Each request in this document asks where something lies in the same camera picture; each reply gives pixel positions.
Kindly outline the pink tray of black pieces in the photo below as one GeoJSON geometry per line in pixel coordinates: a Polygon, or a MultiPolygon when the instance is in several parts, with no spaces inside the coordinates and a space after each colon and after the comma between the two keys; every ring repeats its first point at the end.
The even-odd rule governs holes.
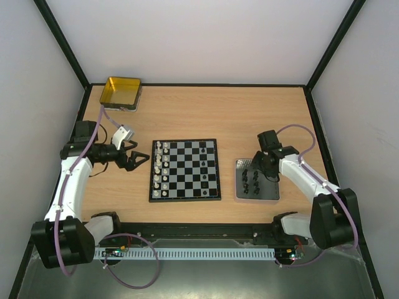
{"type": "Polygon", "coordinates": [[[234,165],[235,197],[238,202],[275,203],[280,200],[279,183],[251,166],[251,159],[237,159],[234,165]]]}

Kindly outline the black and grey chessboard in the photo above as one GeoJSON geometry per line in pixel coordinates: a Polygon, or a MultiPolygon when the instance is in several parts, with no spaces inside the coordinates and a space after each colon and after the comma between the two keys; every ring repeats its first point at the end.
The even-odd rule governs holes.
{"type": "Polygon", "coordinates": [[[154,140],[151,153],[149,202],[221,200],[216,139],[154,140]],[[159,191],[158,197],[153,197],[153,190],[159,191]],[[162,197],[162,191],[168,196],[162,197]]]}

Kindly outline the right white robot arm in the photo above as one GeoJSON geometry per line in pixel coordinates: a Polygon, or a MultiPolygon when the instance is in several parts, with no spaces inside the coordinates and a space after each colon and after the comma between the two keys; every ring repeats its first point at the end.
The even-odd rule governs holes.
{"type": "Polygon", "coordinates": [[[283,146],[274,130],[257,136],[260,150],[252,165],[268,179],[288,178],[312,204],[310,215],[288,212],[274,218],[272,238],[285,244],[294,235],[312,239],[320,249],[357,247],[360,214],[356,193],[342,189],[314,171],[293,146],[283,146]]]}

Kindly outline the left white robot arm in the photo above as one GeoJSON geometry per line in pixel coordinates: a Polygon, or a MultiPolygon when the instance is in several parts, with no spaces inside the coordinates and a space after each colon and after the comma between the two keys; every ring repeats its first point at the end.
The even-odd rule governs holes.
{"type": "Polygon", "coordinates": [[[99,124],[78,121],[60,151],[61,172],[54,199],[43,221],[32,225],[31,237],[45,268],[66,269],[94,258],[95,247],[106,236],[120,232],[116,212],[101,212],[82,222],[82,206],[89,177],[97,163],[115,163],[133,171],[149,155],[136,152],[133,130],[120,125],[109,144],[98,141],[99,124]]]}

